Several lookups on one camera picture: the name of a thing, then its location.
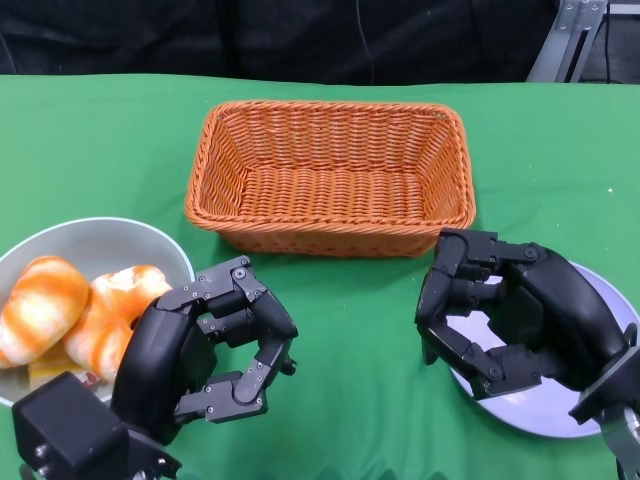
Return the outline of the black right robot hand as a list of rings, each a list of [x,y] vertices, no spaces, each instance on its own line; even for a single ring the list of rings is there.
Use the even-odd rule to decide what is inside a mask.
[[[441,231],[415,324],[425,364],[443,359],[477,400],[543,378],[584,391],[629,348],[604,299],[568,260],[487,231]]]

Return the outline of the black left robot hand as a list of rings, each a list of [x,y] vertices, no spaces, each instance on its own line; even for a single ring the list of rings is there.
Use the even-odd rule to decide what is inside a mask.
[[[292,375],[298,335],[284,306],[239,256],[151,301],[116,376],[111,408],[131,429],[170,444],[183,425],[261,415],[276,375]]]

